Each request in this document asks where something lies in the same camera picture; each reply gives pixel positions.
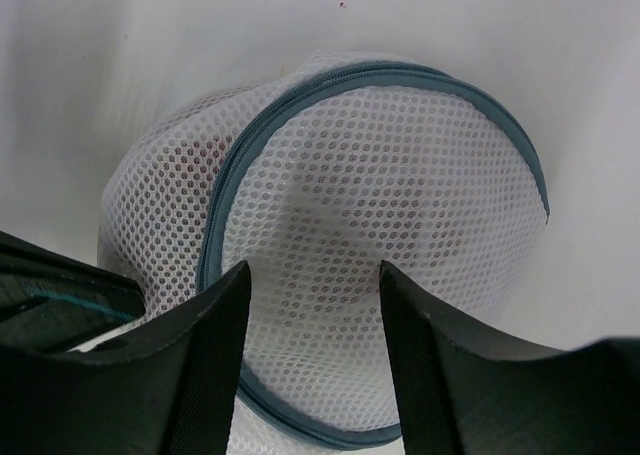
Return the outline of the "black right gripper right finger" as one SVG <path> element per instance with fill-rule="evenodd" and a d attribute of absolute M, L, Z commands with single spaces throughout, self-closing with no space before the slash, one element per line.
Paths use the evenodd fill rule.
<path fill-rule="evenodd" d="M 408 454 L 635 454 L 639 342 L 569 351 L 509 335 L 389 262 L 381 310 Z"/>

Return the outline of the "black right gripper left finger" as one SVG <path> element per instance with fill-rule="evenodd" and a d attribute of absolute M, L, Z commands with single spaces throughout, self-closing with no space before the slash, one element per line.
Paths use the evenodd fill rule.
<path fill-rule="evenodd" d="M 222 454 L 250 302 L 241 262 L 88 352 L 1 350 L 5 454 Z"/>

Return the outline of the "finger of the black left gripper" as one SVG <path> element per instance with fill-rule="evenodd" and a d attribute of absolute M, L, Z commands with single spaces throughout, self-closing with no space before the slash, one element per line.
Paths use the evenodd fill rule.
<path fill-rule="evenodd" d="M 1 344 L 56 353 L 140 319 L 132 279 L 1 234 Z"/>

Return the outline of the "blue-trimmed mesh laundry bag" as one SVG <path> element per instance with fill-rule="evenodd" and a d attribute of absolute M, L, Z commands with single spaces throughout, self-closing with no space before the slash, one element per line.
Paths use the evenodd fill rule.
<path fill-rule="evenodd" d="M 480 318 L 549 218 L 540 160 L 482 90 L 379 54 L 320 54 L 151 126 L 101 201 L 98 263 L 155 318 L 238 262 L 252 295 L 228 452 L 397 440 L 383 261 Z"/>

